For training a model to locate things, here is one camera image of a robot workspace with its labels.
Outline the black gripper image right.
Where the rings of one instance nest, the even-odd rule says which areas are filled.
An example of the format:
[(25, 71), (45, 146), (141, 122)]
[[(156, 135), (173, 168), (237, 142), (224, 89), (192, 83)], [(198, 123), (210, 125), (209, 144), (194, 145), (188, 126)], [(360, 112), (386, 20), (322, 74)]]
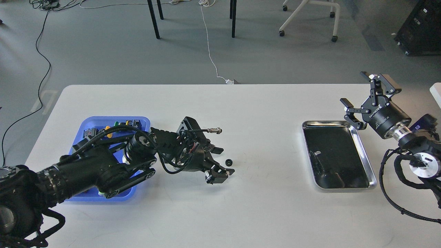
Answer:
[[(409, 126), (412, 119), (391, 101), (393, 95), (402, 91), (401, 86), (386, 74), (360, 72), (360, 75), (370, 82), (370, 96), (362, 104), (362, 108), (354, 108), (347, 98), (341, 98), (340, 102), (346, 111), (344, 119), (357, 130), (366, 129), (368, 123), (382, 139), (391, 138), (387, 132), (398, 123)], [(358, 120), (356, 113), (362, 114), (366, 123)]]

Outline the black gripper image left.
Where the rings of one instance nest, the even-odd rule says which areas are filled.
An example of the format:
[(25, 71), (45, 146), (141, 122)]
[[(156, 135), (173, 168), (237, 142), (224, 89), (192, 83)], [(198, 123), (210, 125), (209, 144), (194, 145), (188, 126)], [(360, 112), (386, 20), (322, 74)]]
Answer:
[(175, 164), (172, 173), (203, 171), (206, 183), (211, 185), (225, 182), (228, 176), (235, 172), (233, 168), (224, 168), (218, 162), (214, 162), (212, 154), (222, 154), (223, 151), (224, 148), (214, 145), (203, 147), (196, 141), (165, 143), (166, 157)]

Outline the black robot arm image left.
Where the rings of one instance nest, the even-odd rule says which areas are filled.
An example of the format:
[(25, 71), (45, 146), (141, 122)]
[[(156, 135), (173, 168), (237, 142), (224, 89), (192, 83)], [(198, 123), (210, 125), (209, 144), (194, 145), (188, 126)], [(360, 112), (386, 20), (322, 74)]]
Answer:
[(185, 117), (176, 132), (151, 127), (143, 131), (126, 122), (87, 133), (72, 146), (72, 153), (39, 172), (25, 165), (1, 167), (1, 247), (47, 247), (47, 237), (60, 230), (65, 217), (52, 210), (57, 204), (93, 187), (107, 199), (151, 178), (160, 161), (169, 174), (205, 173), (208, 184), (220, 184), (234, 173), (212, 154), (222, 148), (211, 144), (202, 129)]

